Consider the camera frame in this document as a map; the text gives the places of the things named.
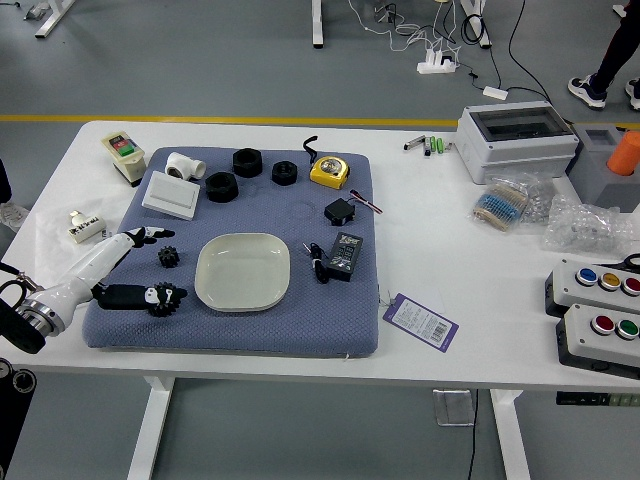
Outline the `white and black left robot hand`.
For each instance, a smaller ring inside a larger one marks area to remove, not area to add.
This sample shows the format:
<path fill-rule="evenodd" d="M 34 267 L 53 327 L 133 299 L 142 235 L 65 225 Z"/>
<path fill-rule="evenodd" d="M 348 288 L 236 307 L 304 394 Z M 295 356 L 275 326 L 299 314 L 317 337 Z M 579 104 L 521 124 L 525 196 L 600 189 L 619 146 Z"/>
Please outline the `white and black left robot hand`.
<path fill-rule="evenodd" d="M 104 285 L 102 281 L 131 249 L 174 236 L 160 227 L 139 227 L 101 241 L 48 289 L 30 295 L 21 305 L 25 315 L 41 316 L 60 330 L 70 325 L 78 305 L 96 300 L 105 310 L 146 310 L 167 316 L 179 307 L 187 291 L 167 282 L 154 286 Z"/>

